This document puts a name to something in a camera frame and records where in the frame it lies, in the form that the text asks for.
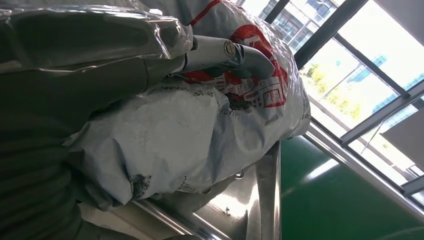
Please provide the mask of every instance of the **red printed graphic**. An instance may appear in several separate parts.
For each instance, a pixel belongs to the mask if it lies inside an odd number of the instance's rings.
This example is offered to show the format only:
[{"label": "red printed graphic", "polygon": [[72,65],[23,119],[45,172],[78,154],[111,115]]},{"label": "red printed graphic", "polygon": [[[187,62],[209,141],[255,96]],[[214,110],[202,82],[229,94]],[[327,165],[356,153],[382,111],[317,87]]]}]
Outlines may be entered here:
[{"label": "red printed graphic", "polygon": [[[220,2],[220,0],[211,1],[190,24],[196,24],[213,6]],[[275,67],[272,77],[268,79],[257,79],[256,77],[244,79],[229,71],[224,72],[222,76],[212,77],[203,71],[196,71],[185,74],[189,78],[186,82],[211,85],[226,94],[230,103],[234,103],[233,106],[243,106],[243,109],[248,106],[256,108],[283,106],[286,103],[286,92],[289,85],[288,74],[278,64],[273,47],[261,30],[255,25],[246,24],[239,27],[229,39],[234,43],[249,46],[262,52]]]}]

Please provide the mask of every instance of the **window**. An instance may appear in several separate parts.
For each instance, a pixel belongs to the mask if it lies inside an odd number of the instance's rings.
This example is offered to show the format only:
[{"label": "window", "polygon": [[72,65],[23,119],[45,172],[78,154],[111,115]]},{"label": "window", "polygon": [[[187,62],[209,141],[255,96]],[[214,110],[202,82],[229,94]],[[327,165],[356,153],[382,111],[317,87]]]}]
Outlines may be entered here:
[{"label": "window", "polygon": [[414,106],[408,105],[349,146],[398,185],[422,176],[423,171],[383,136],[383,133],[417,111]]},{"label": "window", "polygon": [[339,33],[405,90],[424,79],[424,46],[374,1],[367,2]]},{"label": "window", "polygon": [[[232,1],[263,20],[279,3]],[[273,16],[271,24],[283,34],[282,40],[295,54],[334,12],[341,11],[338,8],[344,1],[290,0],[284,2],[284,9]],[[343,148],[406,191],[410,181],[424,176],[424,169],[388,140],[394,142],[397,136],[394,126],[424,107],[424,46],[373,0],[360,4],[351,1],[351,8],[342,10],[347,13],[345,17],[344,12],[338,14],[326,30],[318,33],[323,39],[328,38],[328,33],[335,34],[334,38],[318,51],[312,47],[310,52],[314,55],[303,51],[296,60],[302,64],[299,72],[313,118]],[[424,191],[418,192],[420,189],[409,190],[408,194],[415,193],[410,198],[424,206]]]},{"label": "window", "polygon": [[[259,16],[265,19],[278,1],[270,0]],[[283,41],[296,53],[317,31],[338,5],[331,0],[291,0],[272,22],[283,33]]]},{"label": "window", "polygon": [[330,0],[307,0],[306,3],[316,10],[317,16],[314,19],[317,22],[326,19],[330,12],[337,8]]},{"label": "window", "polygon": [[310,101],[327,113],[314,116],[341,137],[398,95],[336,40],[327,42],[300,70]]}]

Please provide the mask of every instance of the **dark fabric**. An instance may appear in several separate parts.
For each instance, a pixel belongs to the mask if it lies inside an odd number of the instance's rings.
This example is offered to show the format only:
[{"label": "dark fabric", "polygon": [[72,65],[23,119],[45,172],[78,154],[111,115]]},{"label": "dark fabric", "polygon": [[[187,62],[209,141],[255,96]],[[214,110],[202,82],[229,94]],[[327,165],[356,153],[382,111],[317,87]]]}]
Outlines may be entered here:
[{"label": "dark fabric", "polygon": [[0,239],[91,240],[110,232],[81,219],[61,145],[91,112],[144,89],[145,75],[120,68],[0,75]]}]

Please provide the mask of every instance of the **metal bolt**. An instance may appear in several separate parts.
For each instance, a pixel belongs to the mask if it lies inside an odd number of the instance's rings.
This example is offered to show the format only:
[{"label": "metal bolt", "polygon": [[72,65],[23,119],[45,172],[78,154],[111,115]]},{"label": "metal bolt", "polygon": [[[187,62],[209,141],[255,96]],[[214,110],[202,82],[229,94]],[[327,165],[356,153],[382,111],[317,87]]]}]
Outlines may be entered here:
[{"label": "metal bolt", "polygon": [[224,43],[224,51],[228,57],[234,57],[236,54],[236,47],[234,46],[234,43],[231,41],[226,41]]}]

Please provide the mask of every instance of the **tree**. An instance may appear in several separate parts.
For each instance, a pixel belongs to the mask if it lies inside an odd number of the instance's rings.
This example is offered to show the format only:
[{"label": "tree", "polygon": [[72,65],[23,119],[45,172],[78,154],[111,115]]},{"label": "tree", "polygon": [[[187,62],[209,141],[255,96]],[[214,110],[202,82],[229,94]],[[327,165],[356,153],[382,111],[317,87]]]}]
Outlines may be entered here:
[{"label": "tree", "polygon": [[[320,94],[324,94],[328,89],[328,83],[333,83],[330,80],[323,80],[326,77],[325,70],[318,64],[312,64],[306,73],[303,75],[308,78],[308,83],[312,85],[315,90]],[[343,88],[340,86],[329,92],[324,100],[334,105],[344,115],[349,115],[353,120],[358,119],[362,112],[362,103],[358,98],[352,99],[352,84],[342,83]]]}]

